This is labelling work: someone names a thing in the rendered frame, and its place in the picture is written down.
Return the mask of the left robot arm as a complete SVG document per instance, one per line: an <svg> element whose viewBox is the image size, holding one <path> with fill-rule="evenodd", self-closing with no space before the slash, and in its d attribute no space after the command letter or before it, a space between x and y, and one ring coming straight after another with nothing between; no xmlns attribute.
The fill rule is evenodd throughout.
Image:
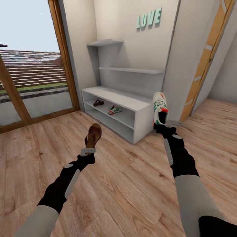
<svg viewBox="0 0 237 237"><path fill-rule="evenodd" d="M50 237L56 220L67 201L81 170L95 163L95 148L82 148L77 161L64 166L60 176L50 184L44 197L13 237Z"/></svg>

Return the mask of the gym shoe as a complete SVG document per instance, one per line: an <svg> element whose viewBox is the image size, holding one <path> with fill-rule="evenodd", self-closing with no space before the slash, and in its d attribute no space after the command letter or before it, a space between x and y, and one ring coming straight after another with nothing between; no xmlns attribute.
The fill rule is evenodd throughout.
<svg viewBox="0 0 237 237"><path fill-rule="evenodd" d="M167 110L167 101L165 96L161 92L155 93L152 105L154 107L154 123L157 125L166 125L166 121L168 120L168 110Z"/></svg>
<svg viewBox="0 0 237 237"><path fill-rule="evenodd" d="M115 112L122 111L122 107L116 107L113 105L111 108L108 108L108 114L114 114Z"/></svg>

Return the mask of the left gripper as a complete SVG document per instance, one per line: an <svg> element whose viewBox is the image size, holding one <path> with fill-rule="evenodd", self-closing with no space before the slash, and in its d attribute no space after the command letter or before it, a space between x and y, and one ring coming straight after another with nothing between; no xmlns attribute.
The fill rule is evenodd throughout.
<svg viewBox="0 0 237 237"><path fill-rule="evenodd" d="M87 156L77 156L78 160L82 160L85 164L84 168L88 165L88 164L94 164L95 163L95 157L94 154L88 154Z"/></svg>

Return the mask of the sandal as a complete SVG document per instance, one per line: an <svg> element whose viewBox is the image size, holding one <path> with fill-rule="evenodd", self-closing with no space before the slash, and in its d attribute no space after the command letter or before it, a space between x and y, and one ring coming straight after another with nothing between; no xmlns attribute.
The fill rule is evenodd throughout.
<svg viewBox="0 0 237 237"><path fill-rule="evenodd" d="M102 130L99 124L94 123L88 131L88 136L85 137L86 148L95 148L96 143L102 136Z"/></svg>
<svg viewBox="0 0 237 237"><path fill-rule="evenodd" d="M103 101L97 100L93 105L96 107L97 105L103 105L103 104L104 104Z"/></svg>

